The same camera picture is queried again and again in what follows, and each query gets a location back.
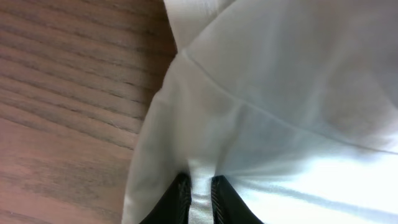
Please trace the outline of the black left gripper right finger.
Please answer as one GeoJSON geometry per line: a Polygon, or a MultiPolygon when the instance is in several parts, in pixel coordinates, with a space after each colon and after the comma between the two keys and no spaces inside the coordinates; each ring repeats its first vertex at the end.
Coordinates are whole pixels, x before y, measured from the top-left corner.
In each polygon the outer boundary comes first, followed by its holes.
{"type": "Polygon", "coordinates": [[[211,179],[214,224],[263,224],[223,175],[211,179]]]}

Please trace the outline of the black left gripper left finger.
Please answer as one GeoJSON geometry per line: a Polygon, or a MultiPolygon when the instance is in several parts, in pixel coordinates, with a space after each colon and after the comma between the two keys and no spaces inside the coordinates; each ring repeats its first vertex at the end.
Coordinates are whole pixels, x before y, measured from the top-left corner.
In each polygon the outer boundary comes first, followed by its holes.
{"type": "Polygon", "coordinates": [[[190,177],[179,173],[140,224],[188,224],[191,188],[190,177]]]}

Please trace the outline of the white t-shirt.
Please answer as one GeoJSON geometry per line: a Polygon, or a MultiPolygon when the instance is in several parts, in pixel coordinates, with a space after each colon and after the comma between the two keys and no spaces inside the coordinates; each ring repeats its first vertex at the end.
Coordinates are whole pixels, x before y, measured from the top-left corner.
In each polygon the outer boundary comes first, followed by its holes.
{"type": "Polygon", "coordinates": [[[123,223],[179,173],[188,223],[223,175],[263,223],[397,222],[397,2],[166,1],[177,44],[142,126],[123,223]]]}

